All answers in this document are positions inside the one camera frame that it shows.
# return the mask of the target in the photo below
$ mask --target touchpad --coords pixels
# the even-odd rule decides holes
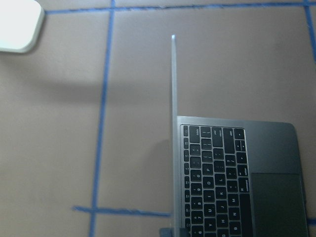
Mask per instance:
[[[256,237],[307,237],[298,174],[252,173]]]

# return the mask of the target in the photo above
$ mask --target white object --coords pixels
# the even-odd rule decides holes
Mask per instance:
[[[0,0],[0,51],[25,53],[31,50],[44,15],[35,0]]]

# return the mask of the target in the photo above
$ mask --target open laptop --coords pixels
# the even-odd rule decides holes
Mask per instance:
[[[293,125],[178,116],[171,51],[173,237],[307,237]]]

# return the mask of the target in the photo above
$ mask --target metal laptop body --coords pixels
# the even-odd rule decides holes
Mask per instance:
[[[178,116],[175,36],[171,88],[173,236],[180,237],[180,228],[186,228],[192,237],[307,237],[294,127]],[[228,200],[229,195],[238,195],[239,203]],[[219,206],[225,202],[226,212]]]

